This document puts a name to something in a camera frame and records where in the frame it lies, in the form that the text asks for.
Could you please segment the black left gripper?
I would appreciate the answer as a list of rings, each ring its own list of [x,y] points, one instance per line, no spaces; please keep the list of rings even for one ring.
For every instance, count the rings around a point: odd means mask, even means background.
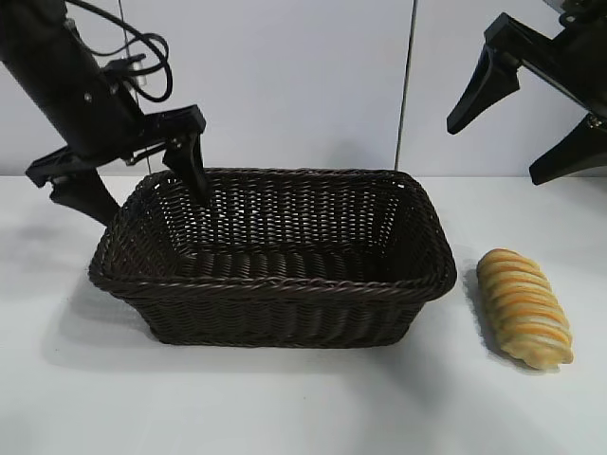
[[[205,174],[200,145],[200,136],[206,126],[207,122],[196,105],[147,114],[133,134],[117,145],[101,150],[100,155],[84,157],[78,155],[74,147],[66,145],[34,160],[26,169],[26,176],[36,186],[43,186],[51,180],[50,199],[53,203],[109,226],[120,206],[105,187],[98,171],[89,169],[118,159],[131,166],[146,157],[146,154],[135,157],[135,152],[151,147],[156,153],[166,150],[163,164],[181,179],[201,206],[207,207],[210,204],[210,183]]]

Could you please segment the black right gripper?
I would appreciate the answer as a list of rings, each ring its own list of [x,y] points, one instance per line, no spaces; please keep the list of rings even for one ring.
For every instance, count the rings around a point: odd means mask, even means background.
[[[500,14],[486,29],[485,45],[469,84],[447,117],[447,131],[451,135],[461,132],[493,104],[520,89],[521,67],[593,114],[530,165],[536,186],[606,166],[606,14],[565,13],[561,19],[565,21],[562,31],[548,38]]]

